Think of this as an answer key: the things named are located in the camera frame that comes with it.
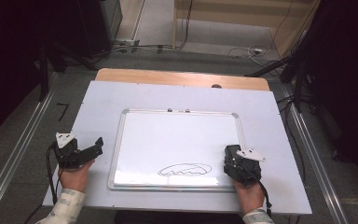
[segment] oval drawing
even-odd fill
[[[212,171],[212,167],[202,163],[181,163],[168,166],[160,171],[159,175],[206,175]]]

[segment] white shirt sleeve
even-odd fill
[[[83,207],[86,194],[74,189],[63,189],[48,216],[36,224],[73,224]]]
[[[246,224],[271,224],[274,223],[272,219],[267,215],[266,211],[262,207],[253,210],[246,214],[242,220]]]

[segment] drawing on whiteboard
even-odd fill
[[[180,163],[171,165],[158,171],[159,175],[206,175],[212,171],[212,167],[202,163]]]

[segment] desk leg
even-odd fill
[[[174,0],[173,3],[173,23],[172,23],[172,49],[175,49],[176,45],[176,20],[178,11],[178,0]]]

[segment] whiteboard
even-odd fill
[[[232,191],[223,172],[228,145],[243,145],[235,113],[126,109],[108,186]]]

